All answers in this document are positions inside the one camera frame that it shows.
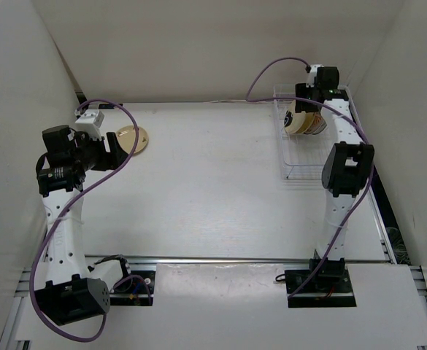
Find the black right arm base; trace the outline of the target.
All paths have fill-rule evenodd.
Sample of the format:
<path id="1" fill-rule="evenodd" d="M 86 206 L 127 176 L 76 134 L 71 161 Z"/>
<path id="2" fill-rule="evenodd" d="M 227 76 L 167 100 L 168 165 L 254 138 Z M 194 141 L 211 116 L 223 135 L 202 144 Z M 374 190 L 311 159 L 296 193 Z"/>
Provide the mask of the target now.
<path id="1" fill-rule="evenodd" d="M 275 277 L 284 284 L 289 308 L 355 308 L 357 306 L 344 258 L 328 260 L 303 286 L 320 259 L 311 259 L 307 269 L 288 269 Z"/>

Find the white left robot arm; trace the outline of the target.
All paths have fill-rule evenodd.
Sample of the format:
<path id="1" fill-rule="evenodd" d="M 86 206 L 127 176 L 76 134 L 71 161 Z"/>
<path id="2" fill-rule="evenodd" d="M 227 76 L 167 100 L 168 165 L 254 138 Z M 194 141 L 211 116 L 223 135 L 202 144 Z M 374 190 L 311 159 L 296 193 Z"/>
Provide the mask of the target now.
<path id="1" fill-rule="evenodd" d="M 128 155 L 113 132 L 92 139 L 85 131 L 60 125 L 43 131 L 42 138 L 47 151 L 36 163 L 36 177 L 52 237 L 45 247 L 45 284 L 35 289 L 35 299 L 47 318 L 63 326 L 107 314 L 111 290 L 124 292 L 132 284 L 120 254 L 86 263 L 80 197 L 87 171 L 115 170 Z"/>

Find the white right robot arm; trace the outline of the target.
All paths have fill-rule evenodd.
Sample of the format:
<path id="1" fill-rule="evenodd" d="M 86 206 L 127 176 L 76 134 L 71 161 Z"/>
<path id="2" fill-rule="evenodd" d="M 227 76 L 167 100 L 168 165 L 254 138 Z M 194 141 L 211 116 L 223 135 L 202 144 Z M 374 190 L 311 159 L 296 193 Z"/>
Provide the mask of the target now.
<path id="1" fill-rule="evenodd" d="M 322 292 L 343 278 L 347 222 L 368 192 L 374 147 L 350 113 L 350 98 L 339 89 L 334 66 L 306 67 L 307 81 L 295 85 L 295 111 L 317 112 L 333 141 L 321 173 L 326 191 L 323 230 L 309 262 L 306 282 Z"/>

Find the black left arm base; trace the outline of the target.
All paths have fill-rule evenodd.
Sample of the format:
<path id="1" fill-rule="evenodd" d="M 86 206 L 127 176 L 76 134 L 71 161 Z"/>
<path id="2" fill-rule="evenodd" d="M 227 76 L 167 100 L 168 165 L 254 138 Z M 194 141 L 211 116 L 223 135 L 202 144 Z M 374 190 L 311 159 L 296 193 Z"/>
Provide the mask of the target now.
<path id="1" fill-rule="evenodd" d="M 133 277 L 114 290 L 110 296 L 111 306 L 146 307 L 153 304 L 155 271 L 133 271 L 132 274 L 144 279 L 150 293 L 147 293 L 141 279 Z"/>

